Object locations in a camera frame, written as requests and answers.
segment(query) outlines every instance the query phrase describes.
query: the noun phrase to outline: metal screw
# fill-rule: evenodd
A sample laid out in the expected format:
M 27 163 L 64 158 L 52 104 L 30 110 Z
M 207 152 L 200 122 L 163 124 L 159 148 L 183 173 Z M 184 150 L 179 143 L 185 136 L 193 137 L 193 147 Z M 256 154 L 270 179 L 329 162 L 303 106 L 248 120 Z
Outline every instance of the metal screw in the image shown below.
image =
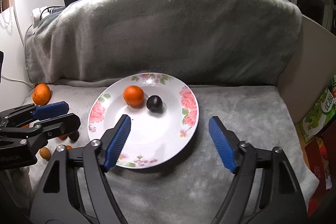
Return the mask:
M 63 150 L 65 150 L 65 148 L 66 148 L 65 145 L 61 144 L 56 148 L 56 151 L 62 152 Z
M 282 152 L 283 152 L 283 149 L 282 149 L 280 146 L 276 146 L 276 147 L 274 147 L 274 151 L 275 151 L 276 153 L 282 153 Z
M 98 146 L 98 145 L 100 145 L 100 140 L 92 140 L 91 141 L 91 145 L 92 146 Z
M 250 145 L 250 143 L 247 142 L 247 141 L 240 141 L 239 145 L 242 146 L 242 147 L 248 147 Z

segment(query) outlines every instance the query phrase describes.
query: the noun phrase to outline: plate rim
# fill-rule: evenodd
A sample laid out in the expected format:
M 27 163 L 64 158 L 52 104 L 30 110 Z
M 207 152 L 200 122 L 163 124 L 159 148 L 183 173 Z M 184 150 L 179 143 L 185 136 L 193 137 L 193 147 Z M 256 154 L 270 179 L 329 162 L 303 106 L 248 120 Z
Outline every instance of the plate rim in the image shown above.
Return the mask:
M 150 166 L 136 166 L 136 167 L 131 167 L 131 166 L 123 166 L 123 165 L 118 165 L 116 164 L 116 166 L 119 166 L 119 167 L 122 167 L 122 168 L 127 168 L 127 169 L 145 169 L 145 168 L 151 168 L 151 167 L 155 167 L 155 166 L 158 166 L 160 164 L 163 164 L 167 161 L 169 161 L 170 159 L 174 158 L 178 153 L 180 153 L 186 146 L 187 144 L 190 142 L 190 140 L 192 139 L 192 137 L 194 136 L 195 132 L 196 132 L 196 129 L 197 129 L 197 126 L 198 126 L 198 121 L 199 121 L 199 116 L 200 116 L 200 109 L 199 109 L 199 105 L 198 105 L 198 101 L 197 101 L 197 98 L 194 94 L 194 92 L 192 91 L 192 89 L 186 84 L 184 83 L 182 80 L 180 80 L 179 78 L 175 77 L 175 76 L 172 76 L 172 75 L 169 75 L 169 74 L 166 74 L 166 73 L 161 73 L 161 72 L 141 72 L 141 73 L 136 73 L 136 74 L 133 74 L 133 75 L 129 75 L 129 76 L 126 76 L 126 77 L 123 77 L 121 79 L 119 79 L 118 81 L 116 81 L 115 83 L 113 83 L 112 85 L 108 86 L 105 90 L 103 90 L 102 93 L 100 93 L 100 95 L 97 97 L 97 99 L 94 101 L 93 105 L 91 106 L 90 108 L 90 111 L 89 111 L 89 115 L 88 115 L 88 118 L 87 118 L 87 133 L 89 135 L 89 139 L 90 139 L 90 131 L 89 131 L 89 119 L 90 119 L 90 113 L 95 105 L 95 103 L 98 101 L 98 99 L 105 93 L 106 90 L 108 90 L 110 87 L 112 87 L 113 85 L 115 85 L 116 83 L 122 81 L 123 79 L 125 78 L 128 78 L 128 77 L 133 77 L 133 76 L 138 76 L 138 75 L 143 75 L 143 74 L 159 74 L 159 75 L 162 75 L 162 74 L 165 74 L 169 77 L 173 77 L 177 80 L 179 80 L 180 82 L 182 82 L 182 84 L 184 84 L 186 87 L 188 87 L 188 89 L 191 91 L 191 94 L 193 95 L 193 97 L 195 98 L 195 102 L 196 102 L 196 107 L 197 107 L 197 117 L 196 117 L 196 121 L 195 121 L 195 125 L 194 125 L 194 130 L 192 132 L 190 132 L 189 137 L 188 137 L 188 140 L 185 142 L 185 144 L 183 146 L 181 146 L 181 148 L 175 153 L 173 154 L 171 157 L 168 157 L 167 159 L 165 159 L 164 161 L 161 161 L 160 163 L 158 164 L 155 164 L 155 165 L 150 165 Z

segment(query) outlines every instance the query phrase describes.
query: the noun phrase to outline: green box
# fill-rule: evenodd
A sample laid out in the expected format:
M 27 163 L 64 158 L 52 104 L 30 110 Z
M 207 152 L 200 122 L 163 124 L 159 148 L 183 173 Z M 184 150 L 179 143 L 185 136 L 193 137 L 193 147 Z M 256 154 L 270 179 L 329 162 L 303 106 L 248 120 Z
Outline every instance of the green box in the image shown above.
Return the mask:
M 335 115 L 334 97 L 328 88 L 325 88 L 313 108 L 299 123 L 300 130 L 307 143 L 311 140 Z

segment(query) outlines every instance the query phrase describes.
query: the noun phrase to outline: blue gripper pad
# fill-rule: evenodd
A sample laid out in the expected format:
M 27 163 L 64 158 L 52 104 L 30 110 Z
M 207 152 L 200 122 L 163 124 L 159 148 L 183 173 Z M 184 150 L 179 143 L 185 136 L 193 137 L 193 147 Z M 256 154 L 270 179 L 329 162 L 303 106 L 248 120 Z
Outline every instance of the blue gripper pad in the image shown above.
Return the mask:
M 58 102 L 45 106 L 38 106 L 32 113 L 32 116 L 36 120 L 46 120 L 53 117 L 67 114 L 69 111 L 69 105 L 65 102 Z
M 234 160 L 234 151 L 214 117 L 209 120 L 209 133 L 225 168 L 229 169 L 231 173 L 234 173 L 237 169 Z
M 104 162 L 104 168 L 106 170 L 116 165 L 130 131 L 131 118 L 127 116 L 121 126 L 118 128 L 118 131 L 114 135 L 114 138 L 112 139 L 109 147 L 106 150 L 106 157 Z

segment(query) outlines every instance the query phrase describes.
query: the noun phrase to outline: pink flower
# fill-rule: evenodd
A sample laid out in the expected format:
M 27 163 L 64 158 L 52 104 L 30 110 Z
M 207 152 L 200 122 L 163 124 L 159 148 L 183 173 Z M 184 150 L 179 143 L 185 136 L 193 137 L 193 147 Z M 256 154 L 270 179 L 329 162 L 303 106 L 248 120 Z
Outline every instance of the pink flower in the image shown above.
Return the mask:
M 187 130 L 186 129 L 183 129 L 183 128 L 180 128 L 180 137 L 183 138 L 183 137 L 186 137 L 187 136 Z
M 189 112 L 197 110 L 195 98 L 187 86 L 182 88 L 180 95 L 182 96 L 181 105 L 183 108 L 188 109 Z
M 128 158 L 129 158 L 129 157 L 127 156 L 127 154 L 121 153 L 121 154 L 119 155 L 118 160 L 126 160 L 126 159 L 128 159 Z
M 151 74 L 150 73 L 143 73 L 140 75 L 142 78 L 149 78 L 151 77 Z
M 90 132 L 96 132 L 96 128 L 93 127 L 92 125 L 89 125 L 89 131 Z
M 184 124 L 187 124 L 188 126 L 194 126 L 197 119 L 197 110 L 193 110 L 189 112 L 189 114 L 184 119 Z
M 97 101 L 90 113 L 89 123 L 101 122 L 104 119 L 105 108 Z

